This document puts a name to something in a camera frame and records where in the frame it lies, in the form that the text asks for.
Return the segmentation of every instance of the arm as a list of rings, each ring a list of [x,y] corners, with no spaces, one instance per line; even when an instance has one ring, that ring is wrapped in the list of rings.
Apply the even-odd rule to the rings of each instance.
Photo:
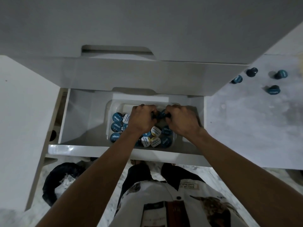
[[[260,226],[299,226],[303,196],[264,169],[229,149],[186,107],[167,106],[169,128],[192,142]]]
[[[157,122],[154,105],[133,107],[127,129],[55,202],[37,227],[97,226],[136,141]]]

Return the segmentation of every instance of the printed shirt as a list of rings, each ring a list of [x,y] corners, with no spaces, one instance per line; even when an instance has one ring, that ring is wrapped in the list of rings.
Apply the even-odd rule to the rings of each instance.
[[[227,199],[204,182],[183,179],[178,191],[156,180],[135,183],[110,227],[247,226]]]

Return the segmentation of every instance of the black pants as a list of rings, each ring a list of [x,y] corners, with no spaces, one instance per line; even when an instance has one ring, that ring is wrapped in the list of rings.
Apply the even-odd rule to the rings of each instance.
[[[182,167],[173,166],[170,163],[164,163],[161,169],[161,175],[165,178],[166,182],[174,187],[176,190],[179,189],[180,181],[182,179],[192,179],[204,182],[198,175],[191,173]],[[123,194],[131,188],[137,182],[152,180],[151,172],[148,165],[140,163],[129,168],[127,177],[122,185],[118,206]]]

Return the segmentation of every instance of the person's right arm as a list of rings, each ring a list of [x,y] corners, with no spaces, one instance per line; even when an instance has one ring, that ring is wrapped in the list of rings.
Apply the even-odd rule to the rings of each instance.
[[[167,106],[169,128],[184,136],[209,164],[260,226],[302,226],[303,196],[246,158],[223,145],[200,127],[193,111]]]

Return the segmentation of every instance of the person's left arm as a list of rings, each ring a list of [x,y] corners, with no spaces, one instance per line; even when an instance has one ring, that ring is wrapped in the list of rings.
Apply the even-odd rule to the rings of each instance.
[[[133,107],[120,138],[75,180],[36,226],[97,226],[136,141],[156,123],[151,112],[157,113],[155,105]]]

